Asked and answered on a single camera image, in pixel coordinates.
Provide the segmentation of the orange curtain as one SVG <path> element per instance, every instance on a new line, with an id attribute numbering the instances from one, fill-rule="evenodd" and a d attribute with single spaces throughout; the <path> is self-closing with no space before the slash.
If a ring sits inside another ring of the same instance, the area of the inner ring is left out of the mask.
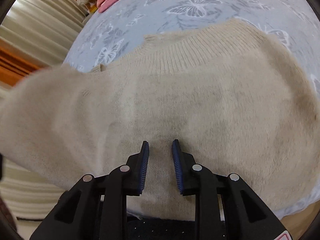
<path id="1" fill-rule="evenodd" d="M 1 48 L 1 82 L 14 86 L 21 79 L 42 68 L 33 60 L 24 56 L 14 55 L 11 51 Z"/>

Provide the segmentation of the beige pleated curtain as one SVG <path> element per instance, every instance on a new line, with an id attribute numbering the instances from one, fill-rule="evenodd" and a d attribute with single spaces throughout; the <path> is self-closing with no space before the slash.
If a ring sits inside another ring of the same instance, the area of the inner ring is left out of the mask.
<path id="1" fill-rule="evenodd" d="M 1 103 L 1 154 L 23 168 L 9 181 L 9 205 L 18 217 L 43 220 L 55 193 L 89 171 L 93 148 L 88 101 L 99 74 L 68 64 L 39 70 L 20 81 Z"/>

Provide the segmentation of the blue butterfly bedspread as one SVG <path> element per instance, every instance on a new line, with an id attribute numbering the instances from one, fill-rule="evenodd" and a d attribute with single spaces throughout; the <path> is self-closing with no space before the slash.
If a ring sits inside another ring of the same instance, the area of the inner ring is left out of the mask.
<path id="1" fill-rule="evenodd" d="M 203 28 L 230 18 L 279 38 L 319 90 L 319 20 L 306 0 L 119 0 L 92 16 L 65 62 L 89 72 L 134 50 L 144 35 Z"/>

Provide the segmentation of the beige sweater with black hearts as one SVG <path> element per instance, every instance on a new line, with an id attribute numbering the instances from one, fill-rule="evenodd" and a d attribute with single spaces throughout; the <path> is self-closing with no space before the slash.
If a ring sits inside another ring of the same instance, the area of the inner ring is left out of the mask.
<path id="1" fill-rule="evenodd" d="M 150 145 L 146 187 L 128 208 L 193 219 L 180 196 L 171 145 L 211 171 L 237 173 L 273 211 L 308 196 L 319 179 L 319 101 L 278 38 L 241 20 L 149 35 L 92 74 L 89 171 L 108 174 Z"/>

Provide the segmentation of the dark dotted trousers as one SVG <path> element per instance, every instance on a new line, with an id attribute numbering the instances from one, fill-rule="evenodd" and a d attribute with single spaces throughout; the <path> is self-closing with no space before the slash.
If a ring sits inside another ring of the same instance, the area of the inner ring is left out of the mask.
<path id="1" fill-rule="evenodd" d="M 195 222 L 127 216 L 128 239 L 188 240 L 196 239 Z"/>

